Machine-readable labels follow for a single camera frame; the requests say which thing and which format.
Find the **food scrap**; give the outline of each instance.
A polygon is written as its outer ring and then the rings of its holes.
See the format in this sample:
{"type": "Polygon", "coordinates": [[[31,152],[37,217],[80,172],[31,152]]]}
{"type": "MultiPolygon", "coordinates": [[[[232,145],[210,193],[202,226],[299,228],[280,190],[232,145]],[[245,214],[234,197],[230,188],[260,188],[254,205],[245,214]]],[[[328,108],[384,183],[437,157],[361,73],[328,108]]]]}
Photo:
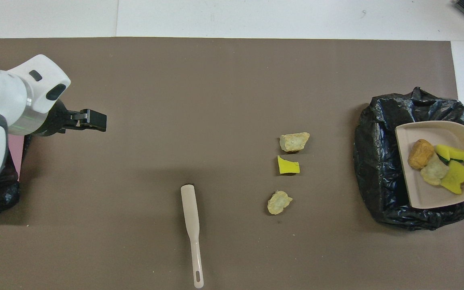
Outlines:
{"type": "Polygon", "coordinates": [[[457,195],[462,194],[464,150],[442,144],[433,147],[426,140],[420,139],[413,145],[407,162],[414,169],[420,170],[420,176],[425,182],[441,185],[457,195]]]}
{"type": "Polygon", "coordinates": [[[434,153],[434,146],[426,140],[420,139],[414,143],[407,163],[414,169],[422,169],[434,153]]]}
{"type": "Polygon", "coordinates": [[[462,194],[461,183],[464,183],[464,166],[458,161],[451,160],[449,162],[449,172],[442,178],[441,185],[460,195],[462,194]]]}
{"type": "Polygon", "coordinates": [[[296,152],[304,149],[305,143],[311,135],[307,132],[280,136],[280,148],[285,152],[296,152]]]}
{"type": "Polygon", "coordinates": [[[420,170],[420,175],[425,182],[431,185],[440,185],[441,179],[445,177],[448,171],[449,167],[436,154],[433,154],[427,165],[420,170]]]}
{"type": "Polygon", "coordinates": [[[300,173],[300,164],[298,162],[291,162],[289,160],[282,159],[277,156],[278,160],[278,171],[280,174],[284,173],[300,173]]]}
{"type": "Polygon", "coordinates": [[[435,146],[435,150],[436,154],[438,154],[444,162],[449,162],[450,160],[464,162],[464,150],[462,149],[438,144],[435,146]]]}
{"type": "Polygon", "coordinates": [[[284,191],[276,191],[267,202],[267,209],[272,215],[278,215],[293,200],[284,191]]]}

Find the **beige dustpan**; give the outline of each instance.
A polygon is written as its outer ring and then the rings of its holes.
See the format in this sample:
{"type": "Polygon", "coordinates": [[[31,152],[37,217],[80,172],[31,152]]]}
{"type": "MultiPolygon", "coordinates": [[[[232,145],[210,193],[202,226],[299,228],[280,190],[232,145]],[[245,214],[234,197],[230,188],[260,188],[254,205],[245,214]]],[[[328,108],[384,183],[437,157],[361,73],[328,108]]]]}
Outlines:
{"type": "Polygon", "coordinates": [[[420,171],[409,166],[407,157],[418,139],[425,139],[432,145],[444,144],[464,149],[464,126],[450,121],[424,121],[400,125],[395,131],[411,206],[432,209],[463,202],[464,184],[460,195],[442,186],[427,184],[420,171]]]}

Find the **spatula handle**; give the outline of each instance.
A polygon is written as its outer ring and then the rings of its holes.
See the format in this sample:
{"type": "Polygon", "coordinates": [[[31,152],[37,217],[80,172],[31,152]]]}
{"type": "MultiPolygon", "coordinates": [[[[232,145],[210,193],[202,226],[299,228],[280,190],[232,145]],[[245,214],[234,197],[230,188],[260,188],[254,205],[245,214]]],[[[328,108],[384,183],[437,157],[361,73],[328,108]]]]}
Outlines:
{"type": "Polygon", "coordinates": [[[203,287],[203,272],[201,271],[201,256],[199,253],[199,242],[191,241],[191,256],[193,259],[193,278],[195,279],[195,287],[203,287]]]}

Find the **brown fried nugget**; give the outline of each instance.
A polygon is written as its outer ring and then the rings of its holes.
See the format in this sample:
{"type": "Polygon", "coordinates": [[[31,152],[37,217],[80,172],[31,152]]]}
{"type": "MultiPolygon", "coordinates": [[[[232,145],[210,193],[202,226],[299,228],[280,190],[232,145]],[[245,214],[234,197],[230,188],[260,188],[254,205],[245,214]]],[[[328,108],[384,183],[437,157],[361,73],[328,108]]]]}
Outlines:
{"type": "Polygon", "coordinates": [[[407,163],[414,169],[422,169],[427,165],[433,154],[435,154],[434,146],[427,140],[420,139],[414,143],[407,158],[407,163]]]}

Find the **pink object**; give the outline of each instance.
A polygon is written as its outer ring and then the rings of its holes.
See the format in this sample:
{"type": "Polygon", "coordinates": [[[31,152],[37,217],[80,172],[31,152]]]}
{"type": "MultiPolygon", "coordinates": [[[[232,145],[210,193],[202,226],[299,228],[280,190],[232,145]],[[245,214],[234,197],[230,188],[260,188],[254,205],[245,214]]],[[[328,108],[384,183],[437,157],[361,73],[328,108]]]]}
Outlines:
{"type": "Polygon", "coordinates": [[[24,136],[8,134],[8,149],[13,159],[13,165],[17,170],[17,175],[21,176],[21,161],[23,159],[24,136]]]}

